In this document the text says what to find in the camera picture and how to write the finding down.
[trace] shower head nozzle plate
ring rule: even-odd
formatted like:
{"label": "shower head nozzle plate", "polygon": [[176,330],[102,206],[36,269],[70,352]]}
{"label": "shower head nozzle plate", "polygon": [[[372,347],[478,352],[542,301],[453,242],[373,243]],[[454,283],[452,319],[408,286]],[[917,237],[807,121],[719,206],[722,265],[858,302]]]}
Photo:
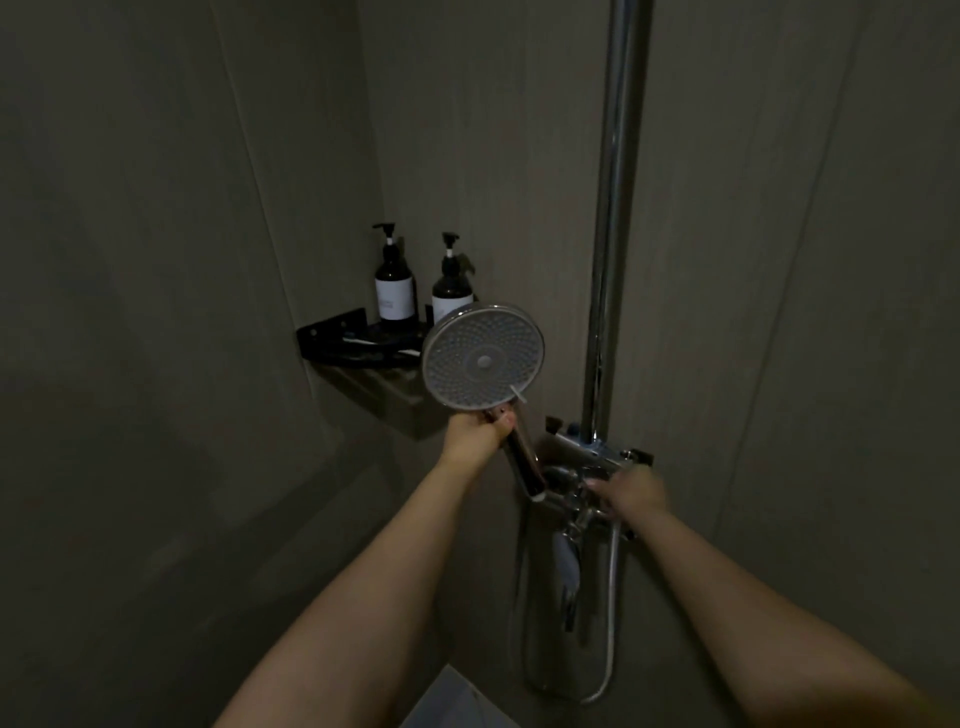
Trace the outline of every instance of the shower head nozzle plate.
{"label": "shower head nozzle plate", "polygon": [[427,391],[462,410],[492,409],[517,397],[543,364],[543,335],[519,308],[473,303],[443,318],[423,343]]}

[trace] white label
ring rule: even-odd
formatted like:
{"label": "white label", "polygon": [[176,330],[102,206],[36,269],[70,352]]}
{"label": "white label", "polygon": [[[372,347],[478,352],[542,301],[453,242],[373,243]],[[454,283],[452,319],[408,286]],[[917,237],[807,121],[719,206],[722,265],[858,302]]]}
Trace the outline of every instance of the white label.
{"label": "white label", "polygon": [[375,280],[376,304],[380,318],[388,321],[409,319],[414,310],[414,280]]}
{"label": "white label", "polygon": [[473,303],[473,294],[464,296],[462,299],[438,299],[433,297],[433,323],[438,323],[446,314],[462,308],[468,303]]}

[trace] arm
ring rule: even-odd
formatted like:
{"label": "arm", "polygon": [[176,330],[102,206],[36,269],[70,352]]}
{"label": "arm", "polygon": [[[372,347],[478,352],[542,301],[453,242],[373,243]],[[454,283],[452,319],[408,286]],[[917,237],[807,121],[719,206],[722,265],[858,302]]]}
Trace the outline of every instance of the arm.
{"label": "arm", "polygon": [[663,483],[649,468],[588,485],[611,502],[653,552],[753,720],[774,725],[927,724],[921,696],[904,678],[673,516]]}
{"label": "arm", "polygon": [[444,452],[393,520],[307,607],[215,728],[382,723],[425,626],[470,483],[513,429],[450,418]]}

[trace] shower head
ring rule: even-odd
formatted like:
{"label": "shower head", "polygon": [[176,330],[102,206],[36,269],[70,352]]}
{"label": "shower head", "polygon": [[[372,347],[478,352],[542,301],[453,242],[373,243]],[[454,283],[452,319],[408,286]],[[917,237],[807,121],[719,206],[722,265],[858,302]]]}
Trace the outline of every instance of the shower head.
{"label": "shower head", "polygon": [[[543,334],[527,314],[502,303],[472,303],[441,319],[420,355],[423,383],[434,399],[491,420],[495,407],[522,399],[542,365]],[[506,446],[527,496],[543,500],[546,481],[519,417]]]}

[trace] dark bottle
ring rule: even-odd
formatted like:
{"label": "dark bottle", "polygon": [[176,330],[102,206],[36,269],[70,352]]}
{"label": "dark bottle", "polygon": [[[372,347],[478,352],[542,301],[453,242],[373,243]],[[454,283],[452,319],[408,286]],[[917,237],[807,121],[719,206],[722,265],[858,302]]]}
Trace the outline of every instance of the dark bottle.
{"label": "dark bottle", "polygon": [[417,296],[414,275],[407,267],[400,248],[394,242],[394,223],[377,223],[387,237],[383,246],[383,264],[376,269],[376,305],[380,325],[385,331],[404,331],[417,326]]}
{"label": "dark bottle", "polygon": [[460,261],[453,254],[453,244],[460,238],[456,232],[444,233],[446,255],[441,266],[444,274],[433,286],[433,321],[439,322],[444,316],[461,306],[473,303],[473,289],[467,277],[460,272]]}

